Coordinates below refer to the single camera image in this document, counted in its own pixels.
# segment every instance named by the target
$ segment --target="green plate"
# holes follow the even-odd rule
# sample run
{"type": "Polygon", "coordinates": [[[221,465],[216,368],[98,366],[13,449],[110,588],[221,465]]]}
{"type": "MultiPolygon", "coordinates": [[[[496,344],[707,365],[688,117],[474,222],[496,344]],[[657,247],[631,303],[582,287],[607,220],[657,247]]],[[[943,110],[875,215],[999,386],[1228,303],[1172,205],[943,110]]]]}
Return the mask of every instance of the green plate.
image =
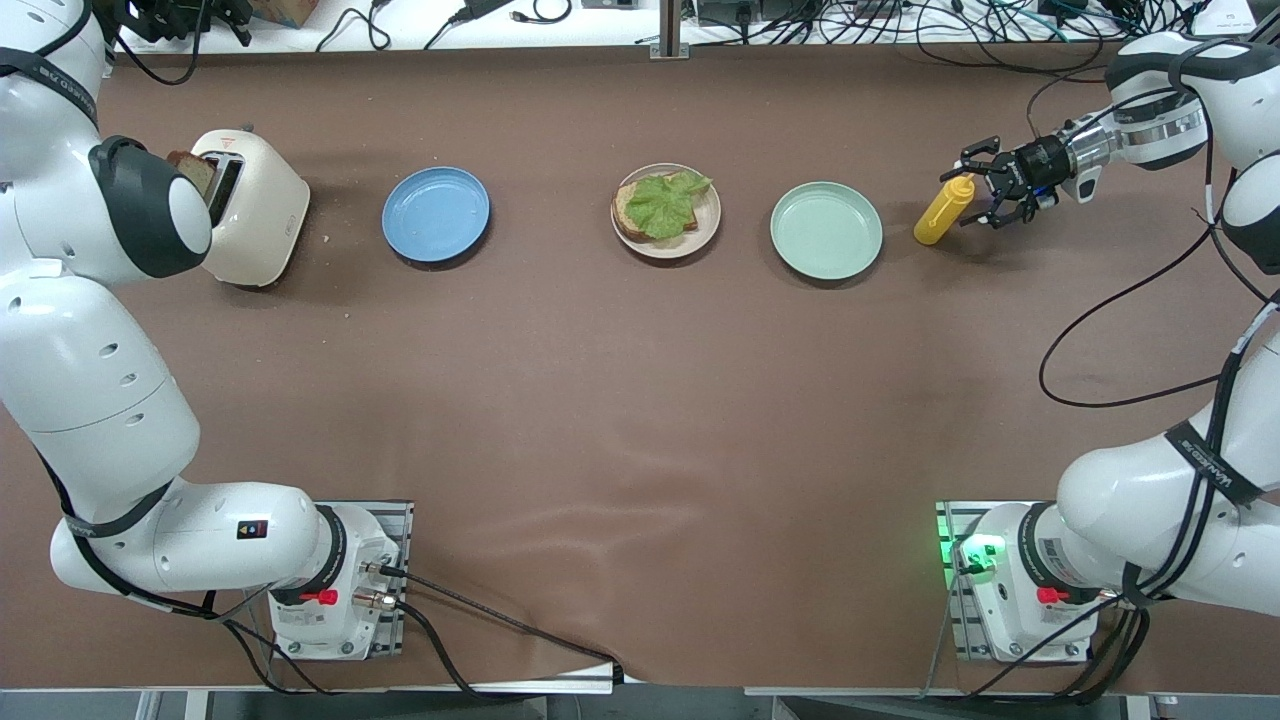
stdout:
{"type": "Polygon", "coordinates": [[[884,242],[870,201],[836,182],[810,182],[783,195],[773,208],[769,233],[787,265],[820,281],[865,270],[884,242]]]}

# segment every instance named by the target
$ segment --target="plate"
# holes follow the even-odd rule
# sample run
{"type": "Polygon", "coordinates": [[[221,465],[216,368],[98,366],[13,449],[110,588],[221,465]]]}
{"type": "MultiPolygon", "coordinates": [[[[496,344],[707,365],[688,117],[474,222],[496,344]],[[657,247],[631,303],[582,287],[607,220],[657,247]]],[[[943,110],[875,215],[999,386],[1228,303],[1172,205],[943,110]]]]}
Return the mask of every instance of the plate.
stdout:
{"type": "MultiPolygon", "coordinates": [[[[694,169],[685,165],[677,165],[676,163],[646,165],[622,178],[618,187],[649,176],[666,176],[668,173],[678,173],[680,170],[694,169]]],[[[707,192],[699,193],[694,197],[694,218],[698,219],[696,231],[686,232],[685,234],[671,240],[635,242],[623,234],[622,228],[618,227],[618,220],[613,217],[613,199],[609,199],[609,222],[613,223],[613,232],[618,233],[618,240],[621,240],[623,245],[630,247],[636,254],[646,258],[657,258],[659,260],[675,260],[676,258],[692,255],[694,252],[701,250],[704,245],[710,242],[712,236],[716,234],[716,229],[719,228],[719,193],[716,192],[716,186],[712,184],[707,188],[707,192]]]]}
{"type": "Polygon", "coordinates": [[[383,234],[410,260],[439,263],[467,251],[489,224],[489,193],[471,173],[428,168],[401,181],[383,206],[383,234]]]}
{"type": "Polygon", "coordinates": [[[820,281],[842,281],[865,270],[884,242],[870,201],[836,182],[791,188],[773,208],[769,233],[787,265],[820,281]]]}

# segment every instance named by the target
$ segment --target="cardboard box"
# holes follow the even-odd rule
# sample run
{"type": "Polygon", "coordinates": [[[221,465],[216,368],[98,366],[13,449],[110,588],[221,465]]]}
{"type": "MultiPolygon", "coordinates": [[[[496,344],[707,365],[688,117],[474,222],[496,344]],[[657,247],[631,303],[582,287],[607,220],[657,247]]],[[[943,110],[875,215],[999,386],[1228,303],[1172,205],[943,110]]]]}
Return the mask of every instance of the cardboard box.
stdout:
{"type": "Polygon", "coordinates": [[[311,17],[320,0],[250,0],[253,17],[278,23],[284,27],[300,28],[311,17]]]}

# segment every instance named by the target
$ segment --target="plate with sandwich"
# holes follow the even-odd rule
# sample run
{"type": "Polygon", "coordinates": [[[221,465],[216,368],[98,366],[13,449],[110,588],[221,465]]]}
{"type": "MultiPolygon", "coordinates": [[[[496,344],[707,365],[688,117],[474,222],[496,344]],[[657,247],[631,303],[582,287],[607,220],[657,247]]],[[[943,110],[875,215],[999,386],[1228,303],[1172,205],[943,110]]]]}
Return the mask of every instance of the plate with sandwich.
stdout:
{"type": "Polygon", "coordinates": [[[635,252],[673,260],[698,252],[719,227],[719,195],[710,178],[675,163],[627,176],[613,193],[613,229],[635,252]]]}

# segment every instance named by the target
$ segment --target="blue plate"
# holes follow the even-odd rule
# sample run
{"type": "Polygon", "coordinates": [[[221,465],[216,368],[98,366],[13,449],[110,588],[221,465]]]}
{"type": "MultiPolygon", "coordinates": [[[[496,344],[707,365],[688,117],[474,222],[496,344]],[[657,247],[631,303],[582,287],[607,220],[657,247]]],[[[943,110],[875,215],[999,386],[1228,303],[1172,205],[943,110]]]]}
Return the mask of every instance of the blue plate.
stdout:
{"type": "Polygon", "coordinates": [[[401,181],[383,206],[383,234],[410,260],[439,263],[466,252],[489,224],[489,193],[458,168],[428,168],[401,181]]]}

